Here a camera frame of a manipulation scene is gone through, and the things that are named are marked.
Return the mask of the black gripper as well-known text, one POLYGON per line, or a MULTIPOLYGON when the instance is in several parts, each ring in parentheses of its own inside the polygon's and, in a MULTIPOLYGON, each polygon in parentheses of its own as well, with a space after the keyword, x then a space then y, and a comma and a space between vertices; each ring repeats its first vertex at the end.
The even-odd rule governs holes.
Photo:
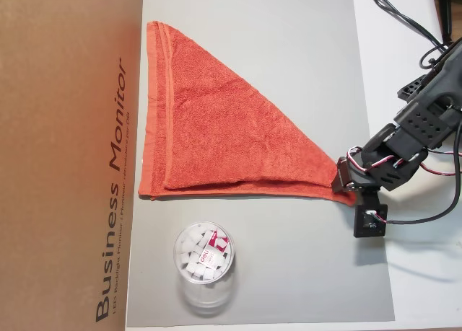
POLYGON ((358 195, 376 195, 380 186, 369 175, 357 168, 345 156, 339 158, 336 163, 336 175, 331 182, 331 189, 334 193, 355 192, 358 195))

